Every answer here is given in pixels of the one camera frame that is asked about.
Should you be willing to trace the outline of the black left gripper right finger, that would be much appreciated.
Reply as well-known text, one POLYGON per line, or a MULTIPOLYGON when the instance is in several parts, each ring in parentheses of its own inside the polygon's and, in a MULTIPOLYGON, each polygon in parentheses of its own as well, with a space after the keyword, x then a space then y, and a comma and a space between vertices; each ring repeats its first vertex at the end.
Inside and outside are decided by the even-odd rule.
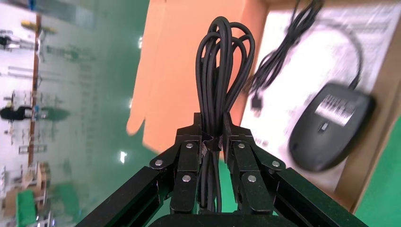
POLYGON ((244 223, 253 227, 362 227, 364 222, 223 117, 223 152, 244 223))

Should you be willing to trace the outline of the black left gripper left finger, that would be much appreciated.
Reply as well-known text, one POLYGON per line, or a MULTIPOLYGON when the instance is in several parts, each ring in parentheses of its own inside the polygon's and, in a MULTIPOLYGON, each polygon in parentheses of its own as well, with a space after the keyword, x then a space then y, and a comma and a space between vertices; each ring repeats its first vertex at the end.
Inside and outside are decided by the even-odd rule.
POLYGON ((177 130, 175 143, 105 199, 79 227, 172 227, 194 215, 201 152, 201 114, 177 130))

